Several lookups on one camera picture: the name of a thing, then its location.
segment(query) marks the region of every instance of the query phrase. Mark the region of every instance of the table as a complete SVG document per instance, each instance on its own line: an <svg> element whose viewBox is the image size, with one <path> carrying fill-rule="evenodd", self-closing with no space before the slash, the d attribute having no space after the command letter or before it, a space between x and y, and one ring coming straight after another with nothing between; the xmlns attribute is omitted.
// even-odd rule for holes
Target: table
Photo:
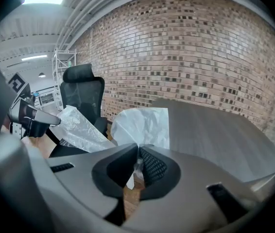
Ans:
<svg viewBox="0 0 275 233"><path fill-rule="evenodd" d="M170 149L205 158L242 182L275 173L275 146L243 116L217 109L158 99L168 108Z"/></svg>

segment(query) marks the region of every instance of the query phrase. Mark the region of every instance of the brick wall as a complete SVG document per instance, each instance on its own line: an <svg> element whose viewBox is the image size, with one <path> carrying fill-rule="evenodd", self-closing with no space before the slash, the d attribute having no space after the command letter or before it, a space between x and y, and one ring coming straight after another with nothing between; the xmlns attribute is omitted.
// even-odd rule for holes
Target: brick wall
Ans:
<svg viewBox="0 0 275 233"><path fill-rule="evenodd" d="M74 44L105 79L103 116L165 97L248 118L275 143L275 31L230 0L135 0Z"/></svg>

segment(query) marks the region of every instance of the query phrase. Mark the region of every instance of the office chair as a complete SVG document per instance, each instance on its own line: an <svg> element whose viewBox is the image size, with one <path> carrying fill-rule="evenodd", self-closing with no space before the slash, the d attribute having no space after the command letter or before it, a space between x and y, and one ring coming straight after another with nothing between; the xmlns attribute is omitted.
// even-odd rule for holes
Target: office chair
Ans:
<svg viewBox="0 0 275 233"><path fill-rule="evenodd" d="M104 79L94 77L91 64L68 68L63 74L60 91L64 108L67 105L76 107L98 131L107 137L107 118L101 117ZM47 130L46 134L57 144L50 157L85 153L78 148L62 146L50 130Z"/></svg>

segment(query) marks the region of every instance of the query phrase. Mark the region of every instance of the ceiling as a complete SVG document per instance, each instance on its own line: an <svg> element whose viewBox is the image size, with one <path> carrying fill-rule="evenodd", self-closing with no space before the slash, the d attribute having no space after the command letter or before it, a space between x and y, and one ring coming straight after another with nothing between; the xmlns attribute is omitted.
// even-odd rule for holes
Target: ceiling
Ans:
<svg viewBox="0 0 275 233"><path fill-rule="evenodd" d="M61 5L20 5L0 23L1 71L9 78L21 70L51 68L54 49L64 50L82 26L111 1L63 0ZM44 54L48 57L21 60Z"/></svg>

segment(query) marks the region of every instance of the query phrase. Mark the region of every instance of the white plastic bag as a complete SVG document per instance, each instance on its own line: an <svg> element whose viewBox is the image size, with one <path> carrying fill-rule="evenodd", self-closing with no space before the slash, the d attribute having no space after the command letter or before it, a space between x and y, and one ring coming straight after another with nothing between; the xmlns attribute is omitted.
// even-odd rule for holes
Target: white plastic bag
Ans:
<svg viewBox="0 0 275 233"><path fill-rule="evenodd" d="M61 123L54 127L62 138L87 152L97 152L114 147L75 107L67 105L57 115Z"/></svg>
<svg viewBox="0 0 275 233"><path fill-rule="evenodd" d="M153 144L169 149L167 108L134 108L120 112L114 119L111 135L118 145Z"/></svg>

